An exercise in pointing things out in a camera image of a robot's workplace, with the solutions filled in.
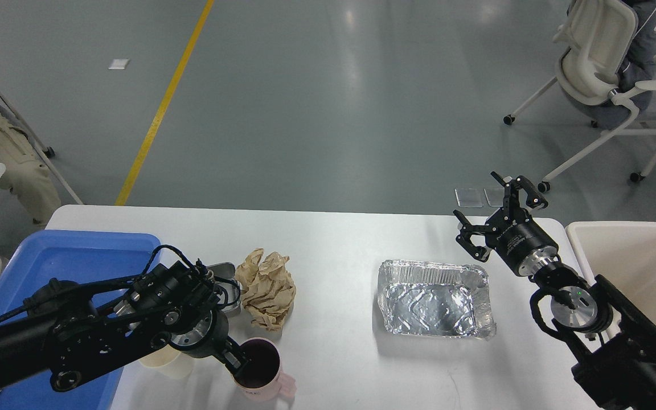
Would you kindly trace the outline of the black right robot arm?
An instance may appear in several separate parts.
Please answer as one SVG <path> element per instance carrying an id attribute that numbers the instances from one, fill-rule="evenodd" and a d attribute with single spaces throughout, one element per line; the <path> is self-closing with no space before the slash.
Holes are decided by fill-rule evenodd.
<path id="1" fill-rule="evenodd" d="M 562 262 L 558 243 L 530 213 L 548 205 L 530 179 L 491 176 L 503 188 L 502 205 L 481 225 L 455 210 L 457 243 L 481 262 L 495 252 L 537 286 L 534 322 L 567 345 L 576 358 L 573 379 L 599 408 L 656 409 L 656 325 L 607 278 L 589 284 Z"/>

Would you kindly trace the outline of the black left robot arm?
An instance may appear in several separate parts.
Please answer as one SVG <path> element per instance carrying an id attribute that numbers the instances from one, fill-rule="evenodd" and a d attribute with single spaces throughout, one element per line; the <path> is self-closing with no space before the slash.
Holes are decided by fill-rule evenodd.
<path id="1" fill-rule="evenodd" d="M 179 260 L 153 265 L 163 249 Z M 159 245 L 141 273 L 87 284 L 52 278 L 0 315 L 0 390 L 50 370 L 68 392 L 165 347 L 213 356 L 234 376 L 251 363 L 228 334 L 226 280 L 178 248 Z"/>

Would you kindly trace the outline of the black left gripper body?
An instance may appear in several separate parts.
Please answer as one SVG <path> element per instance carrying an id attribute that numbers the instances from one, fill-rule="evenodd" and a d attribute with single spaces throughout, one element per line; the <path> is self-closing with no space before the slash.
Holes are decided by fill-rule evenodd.
<path id="1" fill-rule="evenodd" d="M 214 356 L 224 359 L 226 340 L 228 337 L 228 319 L 221 311 L 211 312 L 201 319 L 193 329 L 185 333 L 174 333 L 170 346 L 191 358 L 201 359 Z"/>

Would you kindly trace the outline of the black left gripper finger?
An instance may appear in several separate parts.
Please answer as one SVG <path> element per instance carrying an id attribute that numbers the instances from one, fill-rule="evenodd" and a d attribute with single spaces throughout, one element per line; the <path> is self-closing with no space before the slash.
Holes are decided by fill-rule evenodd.
<path id="1" fill-rule="evenodd" d="M 251 362 L 247 353 L 231 337 L 215 343 L 214 358 L 220 361 L 235 378 L 242 376 Z"/>

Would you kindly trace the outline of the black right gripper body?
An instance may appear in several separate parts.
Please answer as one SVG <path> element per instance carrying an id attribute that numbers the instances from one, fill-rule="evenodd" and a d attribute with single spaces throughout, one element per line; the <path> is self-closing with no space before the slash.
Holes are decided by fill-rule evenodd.
<path id="1" fill-rule="evenodd" d="M 495 211 L 486 220 L 486 245 L 495 250 L 518 277 L 532 277 L 558 261 L 558 244 L 533 220 L 525 208 Z"/>

